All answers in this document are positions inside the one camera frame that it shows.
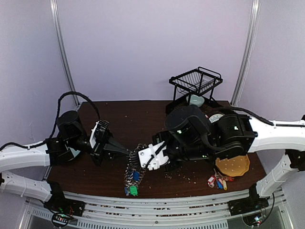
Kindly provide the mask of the grey disc keyring organizer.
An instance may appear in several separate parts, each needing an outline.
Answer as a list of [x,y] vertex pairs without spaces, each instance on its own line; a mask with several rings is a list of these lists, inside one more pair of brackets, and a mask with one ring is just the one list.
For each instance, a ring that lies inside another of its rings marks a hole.
[[138,152],[147,148],[146,144],[138,144],[138,146],[128,155],[127,167],[124,173],[124,192],[126,196],[132,196],[129,192],[130,186],[136,186],[139,190],[139,185],[146,172],[145,168],[141,168],[138,157]]

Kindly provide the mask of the green key tag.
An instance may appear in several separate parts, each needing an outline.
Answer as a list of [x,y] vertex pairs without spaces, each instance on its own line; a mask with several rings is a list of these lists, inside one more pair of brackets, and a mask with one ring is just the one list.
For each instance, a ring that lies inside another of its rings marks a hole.
[[138,188],[136,186],[130,186],[129,192],[132,196],[138,196]]

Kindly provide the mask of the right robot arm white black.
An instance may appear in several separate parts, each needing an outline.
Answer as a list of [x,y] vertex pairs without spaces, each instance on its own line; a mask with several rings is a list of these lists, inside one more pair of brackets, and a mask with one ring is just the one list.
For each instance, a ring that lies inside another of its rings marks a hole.
[[196,105],[182,106],[165,119],[159,143],[138,152],[142,168],[157,170],[174,161],[230,159],[248,153],[283,149],[280,162],[249,190],[247,210],[255,210],[292,174],[305,169],[305,122],[269,121],[246,109],[211,121]]

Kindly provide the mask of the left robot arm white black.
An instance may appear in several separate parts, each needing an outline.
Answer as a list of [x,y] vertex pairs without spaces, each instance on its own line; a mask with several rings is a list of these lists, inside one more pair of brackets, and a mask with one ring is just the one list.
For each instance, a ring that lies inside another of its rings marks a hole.
[[109,122],[99,120],[87,135],[76,111],[67,111],[56,119],[57,137],[49,137],[36,145],[8,143],[0,148],[0,189],[21,197],[27,196],[52,205],[64,212],[69,204],[56,182],[39,182],[8,173],[11,169],[58,166],[72,161],[80,153],[90,155],[100,166],[105,159],[126,156],[128,150],[118,143],[108,129]]

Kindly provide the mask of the red key tag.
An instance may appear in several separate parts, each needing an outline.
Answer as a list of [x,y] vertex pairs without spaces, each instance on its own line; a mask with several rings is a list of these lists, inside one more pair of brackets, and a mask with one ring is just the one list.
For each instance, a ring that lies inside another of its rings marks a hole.
[[207,184],[209,187],[214,187],[214,183],[215,183],[216,177],[215,176],[211,176],[208,180],[207,180]]

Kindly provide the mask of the white blue patterned plate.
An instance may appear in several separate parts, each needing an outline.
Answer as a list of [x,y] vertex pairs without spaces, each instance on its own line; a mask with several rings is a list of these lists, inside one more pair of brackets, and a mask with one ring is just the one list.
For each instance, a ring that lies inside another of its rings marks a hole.
[[211,123],[217,122],[223,116],[224,114],[213,114],[212,116],[209,117],[209,121]]

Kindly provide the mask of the blue key tag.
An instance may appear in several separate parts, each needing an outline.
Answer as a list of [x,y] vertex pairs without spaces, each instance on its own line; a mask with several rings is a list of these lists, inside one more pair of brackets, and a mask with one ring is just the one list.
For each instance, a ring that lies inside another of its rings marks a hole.
[[219,189],[223,189],[223,185],[222,185],[221,182],[219,182],[218,180],[217,180],[217,187],[218,187]]

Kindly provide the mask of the teal ceramic bowl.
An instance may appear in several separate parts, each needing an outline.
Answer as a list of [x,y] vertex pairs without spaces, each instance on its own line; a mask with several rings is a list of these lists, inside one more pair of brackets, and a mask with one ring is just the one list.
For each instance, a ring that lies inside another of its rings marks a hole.
[[191,95],[189,105],[196,105],[201,107],[205,102],[205,99],[202,96]]

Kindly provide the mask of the yellow key tag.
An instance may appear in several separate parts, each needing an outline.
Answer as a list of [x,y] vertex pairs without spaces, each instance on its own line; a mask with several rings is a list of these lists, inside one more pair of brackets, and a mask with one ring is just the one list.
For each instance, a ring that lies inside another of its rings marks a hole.
[[223,189],[224,189],[224,190],[227,190],[227,184],[226,184],[226,181],[225,181],[225,180],[223,180],[223,181],[222,181],[222,183],[223,183]]

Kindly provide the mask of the yellow dotted plate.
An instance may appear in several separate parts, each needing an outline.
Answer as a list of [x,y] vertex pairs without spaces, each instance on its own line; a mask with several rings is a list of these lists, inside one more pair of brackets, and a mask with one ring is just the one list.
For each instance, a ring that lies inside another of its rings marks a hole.
[[216,167],[229,177],[240,177],[249,171],[250,159],[248,156],[236,156],[231,159],[217,158]]

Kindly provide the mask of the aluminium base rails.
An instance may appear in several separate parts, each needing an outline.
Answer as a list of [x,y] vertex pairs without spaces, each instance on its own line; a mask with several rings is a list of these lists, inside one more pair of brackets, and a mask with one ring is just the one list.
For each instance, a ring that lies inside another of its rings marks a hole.
[[[67,198],[83,201],[81,217],[73,216],[63,229],[251,229],[243,218],[254,213],[230,214],[227,203],[245,198],[248,191],[186,198],[112,198],[64,192]],[[296,229],[289,216],[281,188],[274,192],[274,208],[257,229]],[[27,198],[18,229],[55,229],[52,214],[41,203]]]

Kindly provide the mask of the right aluminium frame post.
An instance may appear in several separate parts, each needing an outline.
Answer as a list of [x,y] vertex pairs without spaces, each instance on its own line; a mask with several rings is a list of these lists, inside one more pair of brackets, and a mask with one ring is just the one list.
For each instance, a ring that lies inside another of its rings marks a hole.
[[261,1],[260,0],[253,0],[252,1],[252,9],[251,15],[248,25],[248,32],[246,37],[246,43],[244,47],[244,53],[242,57],[241,66],[239,69],[238,78],[236,81],[236,85],[234,88],[234,93],[231,99],[231,105],[237,106],[238,102],[241,99],[245,81],[248,75],[249,67],[250,67],[250,57],[251,52],[254,48],[257,26],[259,21],[259,10],[260,10]]

